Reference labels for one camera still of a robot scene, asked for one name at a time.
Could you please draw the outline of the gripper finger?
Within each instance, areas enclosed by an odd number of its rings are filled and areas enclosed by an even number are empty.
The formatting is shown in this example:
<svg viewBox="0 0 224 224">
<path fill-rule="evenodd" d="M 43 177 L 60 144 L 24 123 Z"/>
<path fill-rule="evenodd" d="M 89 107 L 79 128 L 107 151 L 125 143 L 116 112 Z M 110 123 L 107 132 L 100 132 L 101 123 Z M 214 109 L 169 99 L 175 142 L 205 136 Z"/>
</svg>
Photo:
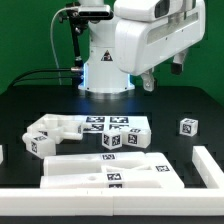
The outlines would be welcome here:
<svg viewBox="0 0 224 224">
<path fill-rule="evenodd" d="M 153 71 L 152 70 L 148 70 L 148 71 L 144 72 L 141 75 L 141 78 L 142 78 L 142 81 L 143 81 L 143 88 L 146 91 L 153 91 L 154 90 L 154 84 L 155 84 Z"/>
<path fill-rule="evenodd" d="M 182 73 L 187 53 L 187 50 L 183 50 L 182 52 L 179 52 L 174 56 L 173 62 L 171 63 L 172 74 L 180 75 Z"/>
</svg>

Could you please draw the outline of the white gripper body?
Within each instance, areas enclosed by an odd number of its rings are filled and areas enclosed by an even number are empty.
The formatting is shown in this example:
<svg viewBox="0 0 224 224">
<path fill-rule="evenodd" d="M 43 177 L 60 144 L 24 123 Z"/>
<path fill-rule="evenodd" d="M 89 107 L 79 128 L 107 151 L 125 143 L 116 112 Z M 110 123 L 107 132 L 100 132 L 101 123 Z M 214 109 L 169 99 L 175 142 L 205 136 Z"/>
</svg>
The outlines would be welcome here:
<svg viewBox="0 0 224 224">
<path fill-rule="evenodd" d="M 204 0 L 116 0 L 118 68 L 140 75 L 199 42 L 205 33 Z"/>
</svg>

